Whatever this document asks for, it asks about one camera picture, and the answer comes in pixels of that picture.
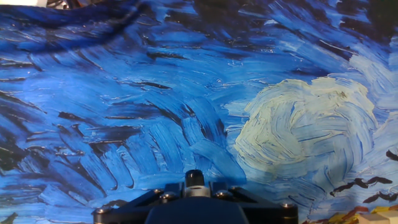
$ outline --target oil painting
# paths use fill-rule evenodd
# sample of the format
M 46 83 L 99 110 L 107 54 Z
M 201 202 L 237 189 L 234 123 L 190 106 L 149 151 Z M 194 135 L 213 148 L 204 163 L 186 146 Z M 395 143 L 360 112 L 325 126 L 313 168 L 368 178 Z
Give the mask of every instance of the oil painting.
M 0 6 L 0 221 L 92 223 L 192 169 L 300 222 L 398 205 L 395 0 Z

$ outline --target dark brush stroke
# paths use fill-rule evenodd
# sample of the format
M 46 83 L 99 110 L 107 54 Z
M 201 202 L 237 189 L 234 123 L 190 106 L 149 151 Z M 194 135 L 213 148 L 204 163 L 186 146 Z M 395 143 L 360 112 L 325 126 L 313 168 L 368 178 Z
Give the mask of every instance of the dark brush stroke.
M 26 78 L 20 77 L 20 78 L 0 78 L 0 82 L 19 82 L 19 81 L 25 81 Z
M 329 19 L 326 16 L 326 13 L 323 9 L 315 9 L 314 7 L 312 7 L 312 5 L 306 1 L 306 0 L 285 0 L 285 2 L 287 2 L 288 4 L 297 4 L 298 6 L 307 9 L 309 11 L 309 13 L 312 14 L 312 16 L 317 20 L 317 21 L 321 21 L 325 24 L 330 24 Z M 293 15 L 296 14 L 298 17 L 300 17 L 300 15 L 298 15 L 295 11 L 290 10 L 290 13 L 292 13 Z
M 127 116 L 105 116 L 106 119 L 135 119 L 134 117 Z
M 386 152 L 386 156 L 390 159 L 392 159 L 393 161 L 398 161 L 398 156 L 395 155 L 394 153 L 392 153 L 390 150 L 388 150 Z
M 157 83 L 151 83 L 151 82 L 140 82 L 140 83 L 137 83 L 137 84 L 143 84 L 143 85 L 153 86 L 153 87 L 161 88 L 161 89 L 164 89 L 164 90 L 169 90 L 169 89 L 171 89 L 171 88 L 168 87 L 168 86 L 164 86 L 164 85 L 157 84 Z
M 367 182 L 363 182 L 363 179 L 355 178 L 354 182 L 350 182 L 346 185 L 336 188 L 335 190 L 330 192 L 330 195 L 335 196 L 335 193 L 342 192 L 344 190 L 348 190 L 348 189 L 352 188 L 354 185 L 357 185 L 361 188 L 367 189 L 369 187 L 369 185 L 376 184 L 376 183 L 391 184 L 392 181 L 387 178 L 383 178 L 383 177 L 373 177 L 370 180 L 368 180 Z
M 342 0 L 336 5 L 336 9 L 340 14 L 353 16 L 360 12 L 360 10 L 366 9 L 368 7 L 367 2 L 362 2 L 358 0 Z
M 58 114 L 59 118 L 64 118 L 64 119 L 71 119 L 71 120 L 75 120 L 75 121 L 85 121 L 83 118 L 80 118 L 74 114 L 71 113 L 67 113 L 67 112 L 60 112 Z
M 35 106 L 33 104 L 25 103 L 22 100 L 20 100 L 20 99 L 18 99 L 16 97 L 10 96 L 6 92 L 1 91 L 1 90 L 0 90 L 0 100 L 6 100 L 6 101 L 10 101 L 12 103 L 18 103 L 18 104 L 21 104 L 21 105 L 24 105 L 24 106 L 28 106 L 30 108 L 37 109 L 37 110 L 39 110 L 41 112 L 44 112 L 40 108 L 38 108 L 37 106 Z
M 177 54 L 168 54 L 163 52 L 147 52 L 147 56 L 152 59 L 156 60 L 157 58 L 177 58 L 177 59 L 185 59 L 185 57 Z
M 8 216 L 4 221 L 0 222 L 1 224 L 12 224 L 14 223 L 15 218 L 17 218 L 18 214 L 13 213 L 12 215 Z
M 348 17 L 342 19 L 340 27 L 359 32 L 378 42 L 389 44 L 389 40 L 398 26 L 398 1 L 396 0 L 342 0 L 337 4 L 339 13 L 349 16 L 366 11 L 366 16 L 371 22 L 357 21 Z
M 6 58 L 0 58 L 0 68 L 34 68 L 31 62 L 20 62 Z
M 105 44 L 107 42 L 109 42 L 110 40 L 114 39 L 115 37 L 117 37 L 119 34 L 121 34 L 123 32 L 123 30 L 131 25 L 134 21 L 136 21 L 139 16 L 146 11 L 149 8 L 149 5 L 146 3 L 142 3 L 140 5 L 138 5 L 137 10 L 134 12 L 126 12 L 125 10 L 112 10 L 112 8 L 118 8 L 118 5 L 115 6 L 109 6 L 108 5 L 109 2 L 107 2 L 106 4 L 102 5 L 101 7 L 107 9 L 106 13 L 103 16 L 86 16 L 84 18 L 86 18 L 86 22 L 78 22 L 77 24 L 79 24 L 79 26 L 83 26 L 84 24 L 87 23 L 95 23 L 95 22 L 101 22 L 102 19 L 107 19 L 108 21 L 110 21 L 109 27 L 111 29 L 110 32 L 101 32 L 101 33 L 96 33 L 95 36 L 93 37 L 93 34 L 91 34 L 90 32 L 86 32 L 86 36 L 84 35 L 76 35 L 76 36 L 80 36 L 80 38 L 76 38 L 73 40 L 66 40 L 66 39 L 56 39 L 56 40 L 50 40 L 48 36 L 43 37 L 45 38 L 44 42 L 30 42 L 29 45 L 26 45 L 25 47 L 21 47 L 22 50 L 28 51 L 30 53 L 41 53 L 41 52 L 45 52 L 46 54 L 51 53 L 51 52 L 60 52 L 60 51 L 64 51 L 65 49 L 84 49 L 86 47 L 90 47 L 92 45 L 101 45 L 101 44 Z M 27 7 L 22 7 L 24 8 L 26 11 L 32 11 L 35 13 L 40 13 L 42 12 L 40 9 L 38 9 L 37 11 L 33 11 Z M 90 9 L 84 9 L 87 12 L 91 12 L 91 13 L 98 13 L 98 11 L 96 11 L 96 8 L 100 8 L 100 6 L 91 6 L 91 10 Z M 1 13 L 7 12 L 7 10 L 12 10 L 13 7 L 0 7 L 0 15 Z M 75 14 L 74 13 L 67 13 L 67 12 L 63 12 L 62 14 L 60 14 L 58 11 L 53 11 L 51 14 L 53 14 L 53 16 L 55 16 L 54 14 L 56 14 L 57 16 L 60 17 L 73 17 L 71 15 Z M 113 20 L 115 17 L 120 17 L 120 15 L 123 16 L 122 19 L 119 19 L 117 21 Z M 51 30 L 53 30 L 53 33 L 56 34 L 57 29 L 62 28 L 63 26 L 70 26 L 73 25 L 76 21 L 71 20 L 71 19 L 66 19 L 67 22 L 53 22 L 53 21 L 62 21 L 62 19 L 57 19 L 57 20 L 49 20 L 51 22 L 44 22 L 44 21 L 31 21 L 31 23 L 35 24 L 35 27 L 43 27 L 46 28 L 48 32 L 50 32 Z
M 367 198 L 366 200 L 363 201 L 363 203 L 371 203 L 377 200 L 378 198 L 381 198 L 383 200 L 387 200 L 389 202 L 393 202 L 397 200 L 398 194 L 383 194 L 381 192 Z
M 8 142 L 0 142 L 0 168 L 5 171 L 18 168 L 18 163 L 28 155 L 11 138 L 7 139 Z

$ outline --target black mark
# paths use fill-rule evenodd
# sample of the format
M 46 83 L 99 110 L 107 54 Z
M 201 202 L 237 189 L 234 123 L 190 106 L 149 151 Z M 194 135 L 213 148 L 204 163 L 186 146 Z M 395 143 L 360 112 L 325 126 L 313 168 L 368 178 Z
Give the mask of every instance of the black mark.
M 8 218 L 2 221 L 1 224 L 12 224 L 17 216 L 18 214 L 14 212 L 12 215 L 8 216 Z
M 390 150 L 388 150 L 386 152 L 386 156 L 390 159 L 392 159 L 393 161 L 398 161 L 398 156 L 395 155 L 394 153 L 392 153 Z
M 58 117 L 59 118 L 64 118 L 64 119 L 71 119 L 71 120 L 75 120 L 75 121 L 84 121 L 83 118 L 80 118 L 80 117 L 78 117 L 78 116 L 76 116 L 74 114 L 66 113 L 66 112 L 60 112 L 58 114 Z
M 177 59 L 186 59 L 185 57 L 177 54 L 168 54 L 162 52 L 147 52 L 147 56 L 152 60 L 156 60 L 157 58 L 177 58 Z
M 387 200 L 389 202 L 393 202 L 397 200 L 398 194 L 383 194 L 381 192 L 373 195 L 372 197 L 367 198 L 366 200 L 363 201 L 363 203 L 371 203 L 377 200 L 378 198 L 381 198 L 383 200 Z
M 153 87 L 156 87 L 156 88 L 161 88 L 161 89 L 164 89 L 164 90 L 171 89 L 168 86 L 163 86 L 161 84 L 151 83 L 151 82 L 140 82 L 140 83 L 137 83 L 137 84 L 149 85 L 149 86 L 153 86 Z
M 357 185 L 359 187 L 362 187 L 364 189 L 367 189 L 369 187 L 369 185 L 371 184 L 376 184 L 376 183 L 381 183 L 381 184 L 391 184 L 392 181 L 383 177 L 373 177 L 370 180 L 368 180 L 367 182 L 363 182 L 363 179 L 361 178 L 355 178 L 354 182 L 350 182 L 346 185 L 340 186 L 338 188 L 336 188 L 335 190 L 333 190 L 332 192 L 330 192 L 330 195 L 335 196 L 335 193 L 337 192 L 342 192 L 344 190 L 350 189 L 352 188 L 354 185 Z

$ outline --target impasto brush stroke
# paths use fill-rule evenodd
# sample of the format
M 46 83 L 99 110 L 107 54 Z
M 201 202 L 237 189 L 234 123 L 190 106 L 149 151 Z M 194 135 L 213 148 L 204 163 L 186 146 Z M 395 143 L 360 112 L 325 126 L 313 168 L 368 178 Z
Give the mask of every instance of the impasto brush stroke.
M 302 221 L 397 204 L 396 6 L 0 6 L 0 221 L 91 223 L 190 169 Z

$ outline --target painted sky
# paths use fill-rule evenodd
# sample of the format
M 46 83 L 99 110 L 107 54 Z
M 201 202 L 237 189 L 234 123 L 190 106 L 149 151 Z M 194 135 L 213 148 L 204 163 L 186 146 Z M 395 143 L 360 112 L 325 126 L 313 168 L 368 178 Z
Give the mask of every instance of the painted sky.
M 301 220 L 398 203 L 394 1 L 143 5 L 0 6 L 0 220 L 90 223 L 190 169 Z

